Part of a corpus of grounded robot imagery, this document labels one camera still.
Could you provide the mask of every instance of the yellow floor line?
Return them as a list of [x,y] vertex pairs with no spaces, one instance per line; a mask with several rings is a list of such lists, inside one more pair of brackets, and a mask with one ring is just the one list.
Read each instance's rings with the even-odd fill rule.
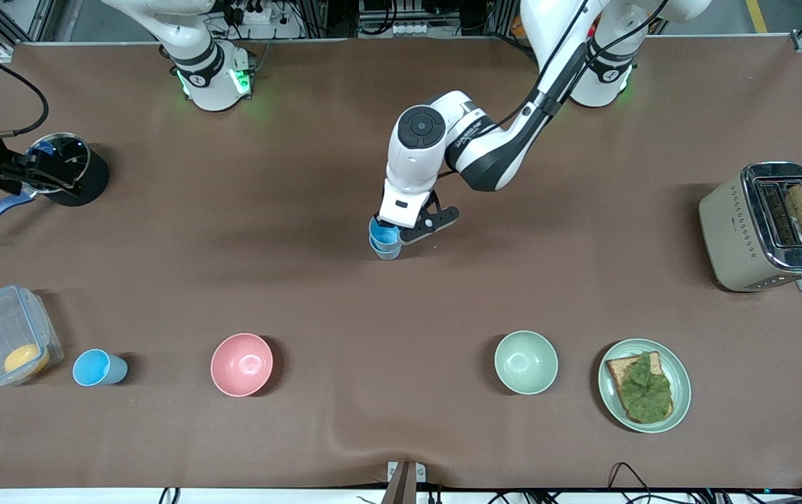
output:
[[752,26],[756,29],[756,33],[768,33],[768,26],[765,25],[762,10],[759,9],[759,0],[746,0],[746,7],[750,10]]

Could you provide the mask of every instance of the yellow food item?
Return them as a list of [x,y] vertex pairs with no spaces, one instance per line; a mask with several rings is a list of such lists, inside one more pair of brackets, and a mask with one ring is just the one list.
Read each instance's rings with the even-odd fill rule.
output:
[[[37,358],[37,355],[39,354],[40,349],[37,347],[37,345],[33,343],[23,344],[8,354],[5,363],[3,363],[3,369],[6,370],[7,373],[10,373],[24,366],[24,364],[30,363],[30,361],[33,361],[35,358]],[[50,354],[47,351],[43,354],[43,357],[40,358],[36,369],[34,369],[32,372],[42,370],[46,366],[46,363],[49,363],[49,361]]]

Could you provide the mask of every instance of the toaster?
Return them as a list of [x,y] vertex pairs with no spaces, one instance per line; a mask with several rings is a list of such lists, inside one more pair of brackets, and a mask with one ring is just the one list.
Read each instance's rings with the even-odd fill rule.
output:
[[802,232],[786,204],[802,166],[751,164],[699,203],[715,278],[728,290],[757,293],[785,284],[802,291]]

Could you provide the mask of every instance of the green bowl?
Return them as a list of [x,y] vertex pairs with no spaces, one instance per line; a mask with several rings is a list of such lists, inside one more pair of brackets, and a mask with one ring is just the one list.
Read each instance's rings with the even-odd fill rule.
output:
[[[625,408],[619,401],[619,395],[616,393],[612,375],[610,375],[610,371],[606,367],[606,361],[611,361],[613,358],[631,357],[644,351],[659,352],[663,373],[672,382],[674,409],[666,420],[657,421],[656,423],[639,423],[628,418]],[[603,404],[610,410],[612,416],[616,417],[616,420],[620,421],[625,427],[632,428],[632,430],[639,433],[665,433],[680,424],[690,409],[690,378],[687,376],[687,370],[682,361],[671,350],[658,344],[658,342],[635,338],[612,345],[612,348],[606,352],[606,355],[603,355],[603,360],[600,362],[597,385],[600,387],[600,398],[603,399]]]
[[558,367],[554,345],[538,332],[511,332],[494,351],[494,370],[501,382],[527,396],[547,390],[557,377]]

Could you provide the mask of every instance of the container lid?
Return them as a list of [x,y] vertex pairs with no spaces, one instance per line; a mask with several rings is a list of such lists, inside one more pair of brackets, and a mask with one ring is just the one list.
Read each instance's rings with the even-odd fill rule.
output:
[[49,320],[30,290],[0,290],[0,385],[22,379],[49,360]]

